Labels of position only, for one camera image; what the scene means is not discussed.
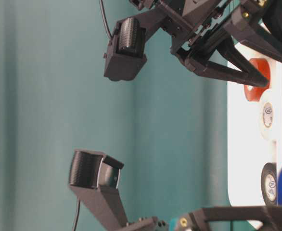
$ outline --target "teal object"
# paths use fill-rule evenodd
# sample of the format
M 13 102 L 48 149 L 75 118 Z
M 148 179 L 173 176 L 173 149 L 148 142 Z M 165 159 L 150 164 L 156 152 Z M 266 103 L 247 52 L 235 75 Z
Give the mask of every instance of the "teal object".
M 178 218 L 174 218 L 174 219 L 172 219 L 170 221 L 170 223 L 169 223 L 169 231 L 174 231 L 175 230 L 176 224 L 177 224 L 178 220 L 179 220 Z

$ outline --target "white roll of tape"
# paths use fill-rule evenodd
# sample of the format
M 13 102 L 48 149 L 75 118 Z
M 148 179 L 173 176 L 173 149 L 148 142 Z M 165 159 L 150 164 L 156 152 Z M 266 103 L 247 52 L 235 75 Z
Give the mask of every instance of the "white roll of tape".
M 277 122 L 275 122 L 275 99 L 271 89 L 267 89 L 261 96 L 259 114 L 260 131 L 267 141 L 277 139 Z

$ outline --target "textured black grip pad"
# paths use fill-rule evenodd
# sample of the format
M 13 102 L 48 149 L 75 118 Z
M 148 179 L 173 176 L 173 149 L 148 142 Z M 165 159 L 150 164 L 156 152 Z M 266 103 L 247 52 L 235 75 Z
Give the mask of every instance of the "textured black grip pad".
M 119 35 L 119 53 L 134 57 L 142 57 L 145 47 L 145 32 L 140 27 L 136 18 L 126 19 L 122 25 Z
M 96 188 L 102 158 L 102 155 L 89 154 L 82 151 L 75 152 L 70 167 L 68 183 L 82 188 Z

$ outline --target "orange roll of tape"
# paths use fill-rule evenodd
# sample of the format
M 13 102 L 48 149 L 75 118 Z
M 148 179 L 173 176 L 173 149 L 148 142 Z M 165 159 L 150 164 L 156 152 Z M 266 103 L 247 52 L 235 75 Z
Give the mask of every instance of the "orange roll of tape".
M 250 102 L 259 102 L 261 99 L 261 96 L 264 91 L 266 91 L 269 88 L 270 84 L 270 67 L 269 63 L 266 59 L 263 58 L 252 58 L 249 60 L 249 62 L 257 69 L 259 72 L 269 80 L 269 83 L 266 87 L 253 87 L 244 85 L 244 92 L 246 99 Z

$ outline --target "brass screw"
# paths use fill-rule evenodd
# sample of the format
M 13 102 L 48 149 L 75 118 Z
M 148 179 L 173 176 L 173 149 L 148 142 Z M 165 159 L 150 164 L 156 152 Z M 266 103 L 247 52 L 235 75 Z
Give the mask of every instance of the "brass screw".
M 267 0 L 258 0 L 258 4 L 259 4 L 261 7 L 263 7 L 266 2 L 267 2 Z
M 185 227 L 185 228 L 186 228 L 186 227 L 188 226 L 188 221 L 187 221 L 186 218 L 180 219 L 179 222 L 180 222 L 180 225 L 181 225 L 182 227 Z
M 249 13 L 245 12 L 245 13 L 243 13 L 243 16 L 244 16 L 244 18 L 248 18 L 249 17 Z

